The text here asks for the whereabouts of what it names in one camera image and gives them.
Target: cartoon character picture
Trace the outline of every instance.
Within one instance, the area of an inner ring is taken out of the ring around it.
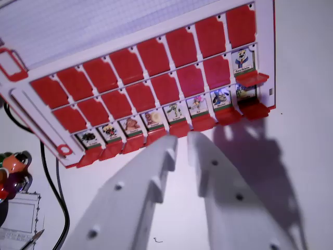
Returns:
[[[249,57],[246,55],[246,50],[242,49],[238,52],[238,58],[235,63],[238,65],[238,68],[242,68],[243,64],[249,60]]]
[[[226,96],[229,96],[229,93],[222,92],[222,90],[215,90],[214,94],[215,94],[215,97],[213,99],[213,104],[215,104],[215,105],[218,105],[220,103],[227,101]]]
[[[102,130],[104,133],[106,133],[107,135],[110,135],[110,136],[115,135],[115,133],[116,133],[116,129],[113,126],[111,126],[110,124],[103,126]]]
[[[139,129],[140,126],[137,124],[137,121],[132,119],[131,117],[126,119],[126,123],[125,123],[125,130],[126,131],[131,131],[131,130],[135,130],[135,129]]]
[[[166,113],[169,114],[170,112],[174,112],[175,117],[178,117],[178,113],[179,113],[179,116],[182,116],[182,111],[180,108],[177,107],[177,104],[171,104],[169,106],[169,110]]]

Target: screw hole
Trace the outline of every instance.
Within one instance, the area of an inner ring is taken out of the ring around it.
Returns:
[[[96,238],[98,235],[97,231],[94,230],[94,229],[91,229],[89,232],[88,232],[88,239],[92,240],[94,238]]]
[[[236,199],[242,201],[244,199],[244,196],[242,194],[236,194]]]
[[[277,246],[277,245],[275,245],[275,244],[271,244],[270,245],[270,248],[271,248],[271,250],[279,250],[280,248]]]
[[[123,185],[121,185],[121,184],[117,184],[114,186],[114,190],[116,190],[116,191],[122,190],[122,188],[123,188]]]

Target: game card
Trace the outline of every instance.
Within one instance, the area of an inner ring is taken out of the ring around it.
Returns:
[[[208,113],[207,102],[204,95],[198,95],[186,100],[189,114],[192,118]]]
[[[115,128],[113,123],[100,126],[97,130],[107,143],[121,140],[120,135],[118,135],[118,129]]]
[[[225,87],[219,90],[210,92],[214,111],[218,111],[224,108],[232,107],[231,92]]]
[[[164,116],[162,111],[160,109],[155,109],[142,114],[141,118],[144,121],[148,131],[151,131],[164,127],[162,116]]]
[[[138,119],[141,119],[140,116],[132,116],[119,122],[128,137],[133,137],[142,133]]]
[[[255,70],[254,51],[249,48],[240,49],[231,54],[234,76]]]
[[[186,120],[185,116],[183,115],[183,108],[184,107],[180,102],[163,107],[169,124],[175,124],[177,122]]]
[[[236,96],[237,101],[249,99],[257,96],[257,86],[244,87],[240,84],[236,84]]]
[[[98,142],[97,136],[95,135],[95,132],[92,131],[92,130],[77,133],[75,135],[75,137],[87,149],[100,146],[100,143]]]

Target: grid paper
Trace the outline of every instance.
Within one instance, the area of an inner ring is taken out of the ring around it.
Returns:
[[[29,69],[217,0],[17,0],[0,9],[0,38]]]

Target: red slot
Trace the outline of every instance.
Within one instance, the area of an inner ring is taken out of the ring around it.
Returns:
[[[106,160],[113,158],[114,156],[116,156],[121,152],[122,147],[123,147],[122,141],[116,141],[107,144],[105,150],[103,150],[103,152],[101,153],[99,160]]]
[[[143,70],[136,54],[131,53],[127,48],[110,54],[111,61],[125,85],[142,80]]]
[[[112,91],[102,95],[101,97],[114,119],[132,114],[132,109],[127,97],[119,91]]]
[[[192,119],[192,125],[194,131],[204,131],[214,128],[216,122],[209,114],[198,116]]]
[[[176,80],[169,76],[169,74],[163,74],[159,77],[152,78],[151,85],[154,88],[156,97],[161,105],[179,100],[179,91]]]
[[[248,120],[256,120],[267,117],[270,112],[270,109],[260,103],[258,99],[239,102],[238,106],[239,110]]]
[[[137,49],[150,76],[170,70],[164,45],[156,38],[139,43]]]
[[[82,168],[91,165],[92,163],[94,163],[99,159],[99,156],[101,155],[102,151],[103,151],[102,147],[94,147],[86,150],[85,155],[81,158],[76,167]]]
[[[58,72],[57,76],[75,101],[93,95],[93,89],[83,72],[68,68]]]
[[[187,121],[177,122],[173,125],[170,125],[169,133],[178,138],[187,136],[187,133],[190,131]]]
[[[266,82],[269,77],[270,76],[263,74],[263,73],[258,73],[255,70],[255,71],[251,71],[249,73],[241,74],[240,76],[237,76],[236,82],[245,87],[251,87],[251,86],[255,86],[257,84]]]
[[[230,84],[229,62],[223,56],[203,61],[203,68],[207,84],[211,90]]]
[[[241,114],[234,107],[221,109],[215,112],[215,116],[220,125],[229,125],[241,120]]]
[[[117,78],[114,75],[111,66],[101,58],[86,61],[83,64],[83,68],[99,93],[113,90],[118,87]]]
[[[177,75],[185,97],[204,91],[201,70],[194,65],[177,70]]]
[[[79,111],[65,107],[53,111],[61,125],[70,133],[86,129],[86,123]]]
[[[78,107],[92,126],[96,126],[109,121],[109,115],[105,111],[102,103],[96,101],[95,99],[89,99],[80,102],[78,103]]]
[[[165,35],[170,49],[171,57],[176,67],[193,63],[197,60],[197,50],[193,34],[187,28],[180,28]]]
[[[155,129],[155,130],[148,132],[146,146],[149,146],[151,143],[153,143],[154,141],[157,141],[158,139],[160,139],[161,137],[163,137],[165,135],[167,135],[167,132],[164,128]]]
[[[50,77],[40,78],[32,81],[30,84],[43,102],[50,108],[57,108],[68,104],[68,96],[65,91],[59,82],[52,80]]]
[[[127,87],[126,91],[136,111],[141,112],[150,108],[155,108],[155,100],[149,86],[145,86],[140,82]]]
[[[223,22],[209,17],[195,24],[199,47],[204,58],[225,51]]]
[[[232,48],[255,41],[255,12],[243,5],[226,12],[228,35]]]
[[[144,146],[144,138],[143,134],[127,138],[122,153],[127,154],[142,148]]]

